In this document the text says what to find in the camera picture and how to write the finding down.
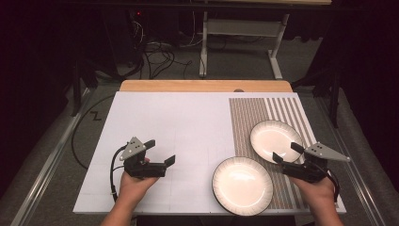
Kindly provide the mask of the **wooden table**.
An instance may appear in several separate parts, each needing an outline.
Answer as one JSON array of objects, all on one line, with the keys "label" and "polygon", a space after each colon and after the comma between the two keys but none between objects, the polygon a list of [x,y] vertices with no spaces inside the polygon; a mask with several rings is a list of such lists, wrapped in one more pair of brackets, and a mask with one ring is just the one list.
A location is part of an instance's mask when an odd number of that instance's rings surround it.
[{"label": "wooden table", "polygon": [[120,91],[134,92],[292,92],[283,80],[126,80]]}]

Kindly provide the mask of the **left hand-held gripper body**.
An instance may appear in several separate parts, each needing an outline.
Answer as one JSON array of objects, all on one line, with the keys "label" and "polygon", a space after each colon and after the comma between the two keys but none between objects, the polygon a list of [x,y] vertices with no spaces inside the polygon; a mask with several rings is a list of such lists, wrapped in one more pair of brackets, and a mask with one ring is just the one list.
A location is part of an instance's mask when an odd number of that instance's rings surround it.
[{"label": "left hand-held gripper body", "polygon": [[165,163],[151,163],[146,160],[148,149],[137,137],[132,137],[121,154],[124,170],[136,178],[164,177],[167,166]]}]

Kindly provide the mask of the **white board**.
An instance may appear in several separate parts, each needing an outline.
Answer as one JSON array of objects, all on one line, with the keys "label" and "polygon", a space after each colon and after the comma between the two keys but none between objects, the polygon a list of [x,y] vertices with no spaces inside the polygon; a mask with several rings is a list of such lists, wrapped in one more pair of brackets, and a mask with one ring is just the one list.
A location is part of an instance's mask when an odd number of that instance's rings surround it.
[{"label": "white board", "polygon": [[176,156],[141,201],[139,215],[224,215],[212,178],[218,164],[235,156],[230,99],[298,97],[293,92],[129,92],[116,94],[73,208],[76,214],[105,214],[120,173],[111,171],[115,151],[132,137],[156,144],[153,162]]}]

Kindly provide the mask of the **brown striped mat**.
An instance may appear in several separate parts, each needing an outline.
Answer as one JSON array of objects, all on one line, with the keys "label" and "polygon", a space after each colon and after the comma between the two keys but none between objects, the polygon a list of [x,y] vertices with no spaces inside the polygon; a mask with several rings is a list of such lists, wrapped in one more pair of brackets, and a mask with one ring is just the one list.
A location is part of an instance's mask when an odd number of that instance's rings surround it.
[{"label": "brown striped mat", "polygon": [[232,98],[231,122],[235,154],[260,163],[269,173],[274,187],[268,209],[278,213],[308,213],[298,188],[280,172],[279,166],[262,159],[252,148],[250,132],[261,121],[282,121],[300,135],[305,147],[316,142],[308,118],[298,97]]}]

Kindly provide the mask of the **white metal desk frame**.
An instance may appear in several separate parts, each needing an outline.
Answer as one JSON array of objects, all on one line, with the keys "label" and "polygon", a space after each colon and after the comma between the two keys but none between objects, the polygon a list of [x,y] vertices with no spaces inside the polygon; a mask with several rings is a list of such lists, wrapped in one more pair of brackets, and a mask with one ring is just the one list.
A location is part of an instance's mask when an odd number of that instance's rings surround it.
[{"label": "white metal desk frame", "polygon": [[202,19],[202,44],[199,55],[199,76],[207,75],[209,35],[227,35],[244,37],[274,38],[275,44],[272,49],[267,50],[267,56],[272,68],[274,78],[282,79],[282,74],[277,60],[279,47],[285,33],[290,15],[284,14],[280,21],[263,22],[234,19],[209,19],[208,12],[203,13]]}]

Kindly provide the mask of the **black metal stand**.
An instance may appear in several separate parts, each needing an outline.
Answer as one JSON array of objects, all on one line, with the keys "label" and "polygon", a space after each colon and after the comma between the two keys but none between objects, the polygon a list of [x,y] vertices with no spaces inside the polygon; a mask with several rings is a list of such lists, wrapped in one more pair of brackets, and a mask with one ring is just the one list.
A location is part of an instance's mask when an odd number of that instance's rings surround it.
[{"label": "black metal stand", "polygon": [[339,106],[340,73],[332,68],[324,68],[317,73],[311,73],[291,84],[292,89],[313,85],[314,97],[329,97],[328,117],[335,128],[338,127],[337,111]]},{"label": "black metal stand", "polygon": [[81,83],[84,83],[89,89],[98,87],[94,67],[86,59],[76,60],[72,66],[73,117],[77,115],[82,106]]}]

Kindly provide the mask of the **person's right hand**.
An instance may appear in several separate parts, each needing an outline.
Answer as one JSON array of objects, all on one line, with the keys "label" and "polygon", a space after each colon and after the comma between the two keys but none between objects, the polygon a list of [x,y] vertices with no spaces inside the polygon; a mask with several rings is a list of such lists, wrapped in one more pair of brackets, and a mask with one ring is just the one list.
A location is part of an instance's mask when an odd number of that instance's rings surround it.
[{"label": "person's right hand", "polygon": [[298,188],[313,213],[322,213],[335,209],[334,185],[325,178],[317,183],[308,183],[306,181],[290,177]]}]

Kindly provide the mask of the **white plate with dark rim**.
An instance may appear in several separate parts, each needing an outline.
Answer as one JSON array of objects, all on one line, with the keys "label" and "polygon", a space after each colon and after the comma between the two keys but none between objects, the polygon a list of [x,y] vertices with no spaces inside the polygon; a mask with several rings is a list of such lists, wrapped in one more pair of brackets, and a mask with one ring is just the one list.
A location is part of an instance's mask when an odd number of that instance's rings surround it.
[{"label": "white plate with dark rim", "polygon": [[291,148],[291,143],[302,144],[300,134],[290,125],[282,121],[261,121],[257,123],[249,135],[253,150],[262,159],[275,164],[273,153],[286,162],[295,162],[300,153]]},{"label": "white plate with dark rim", "polygon": [[243,217],[261,214],[274,193],[267,170],[255,160],[242,156],[228,158],[216,167],[212,187],[224,209]]}]

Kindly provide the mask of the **person's left hand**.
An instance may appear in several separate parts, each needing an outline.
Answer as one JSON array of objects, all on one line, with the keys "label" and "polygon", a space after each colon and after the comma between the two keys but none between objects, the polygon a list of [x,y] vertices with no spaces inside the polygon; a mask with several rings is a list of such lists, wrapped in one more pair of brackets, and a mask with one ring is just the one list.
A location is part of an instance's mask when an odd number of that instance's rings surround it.
[{"label": "person's left hand", "polygon": [[120,179],[120,194],[117,204],[129,210],[134,210],[150,187],[157,181],[156,177],[137,179],[124,172]]}]

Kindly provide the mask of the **aluminium floor rail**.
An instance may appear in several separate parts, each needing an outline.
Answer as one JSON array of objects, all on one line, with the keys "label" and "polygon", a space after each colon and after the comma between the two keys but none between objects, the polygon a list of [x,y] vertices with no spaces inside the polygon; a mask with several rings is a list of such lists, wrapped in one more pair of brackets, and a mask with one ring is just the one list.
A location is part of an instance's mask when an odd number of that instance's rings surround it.
[{"label": "aluminium floor rail", "polygon": [[380,188],[386,183],[371,147],[362,133],[358,121],[347,106],[340,101],[338,126],[328,116],[327,101],[314,99],[320,112],[320,123],[311,120],[318,140],[351,158],[349,163],[332,163],[342,186],[341,197],[347,213],[343,221],[348,226],[388,226],[381,205]]},{"label": "aluminium floor rail", "polygon": [[67,144],[69,137],[76,128],[77,123],[83,117],[83,110],[88,106],[88,102],[94,93],[94,89],[86,88],[83,92],[82,106],[77,111],[76,115],[69,119],[69,124],[64,130],[58,143],[54,149],[49,153],[45,163],[43,164],[38,177],[27,193],[24,202],[19,208],[10,226],[26,226],[32,218],[40,200],[46,191],[51,179],[54,176],[56,168],[64,154],[64,147]]}]

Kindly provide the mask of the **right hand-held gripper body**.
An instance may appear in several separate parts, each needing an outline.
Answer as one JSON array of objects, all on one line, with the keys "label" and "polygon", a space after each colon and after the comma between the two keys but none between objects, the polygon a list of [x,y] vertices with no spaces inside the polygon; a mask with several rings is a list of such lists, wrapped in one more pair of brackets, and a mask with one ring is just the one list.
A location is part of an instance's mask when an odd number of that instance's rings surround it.
[{"label": "right hand-held gripper body", "polygon": [[281,163],[283,174],[308,183],[317,183],[326,177],[333,183],[336,183],[333,173],[328,169],[327,162],[329,160],[343,162],[351,160],[349,156],[338,153],[320,142],[314,143],[304,149],[305,151],[302,154],[304,162],[302,164],[289,163],[283,160]]}]

